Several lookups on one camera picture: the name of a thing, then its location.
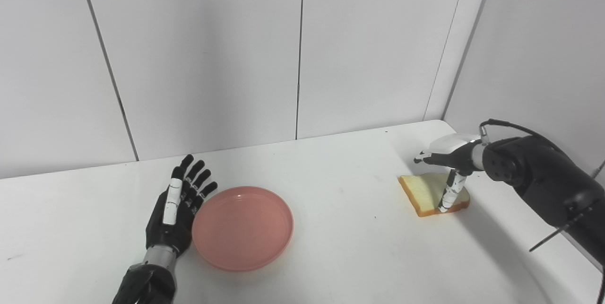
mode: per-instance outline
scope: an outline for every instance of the table surface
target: table surface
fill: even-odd
[[[431,141],[427,121],[196,155],[218,190],[254,185],[290,206],[294,236],[257,271],[229,273],[194,247],[176,304],[594,303],[600,272],[512,188],[467,180],[471,205],[419,218],[398,183]],[[145,254],[157,196],[181,157],[0,180],[2,302],[107,304]]]

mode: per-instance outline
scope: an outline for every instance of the robotic hand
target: robotic hand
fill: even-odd
[[[516,128],[529,136],[490,143],[486,125]],[[468,175],[485,170],[491,179],[512,186],[547,224],[557,228],[532,250],[566,231],[598,263],[605,265],[603,187],[535,131],[493,119],[481,123],[479,131],[480,136],[452,134],[435,140],[414,159],[416,163],[452,168],[439,209],[447,211]]]
[[[142,263],[132,265],[121,281],[112,304],[170,304],[177,291],[174,266],[191,244],[191,227],[204,198],[218,187],[199,160],[184,175],[194,158],[187,155],[173,170],[168,189],[156,201],[147,223],[147,253]]]

